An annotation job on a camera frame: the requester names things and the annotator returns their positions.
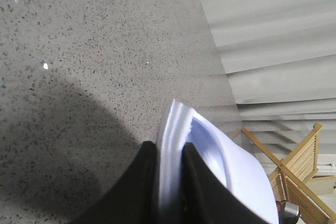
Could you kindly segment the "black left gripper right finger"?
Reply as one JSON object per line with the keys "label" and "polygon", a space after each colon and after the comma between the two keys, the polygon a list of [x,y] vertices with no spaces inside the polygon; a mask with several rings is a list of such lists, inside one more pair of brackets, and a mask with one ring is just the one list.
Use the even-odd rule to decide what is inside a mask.
{"label": "black left gripper right finger", "polygon": [[183,223],[267,223],[220,183],[192,143],[182,151],[182,195]]}

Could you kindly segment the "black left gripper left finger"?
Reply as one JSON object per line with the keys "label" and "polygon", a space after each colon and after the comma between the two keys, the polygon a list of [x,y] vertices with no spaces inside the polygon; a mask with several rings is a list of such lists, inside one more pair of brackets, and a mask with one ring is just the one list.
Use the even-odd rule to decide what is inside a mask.
{"label": "black left gripper left finger", "polygon": [[143,142],[116,184],[71,223],[151,223],[157,150]]}

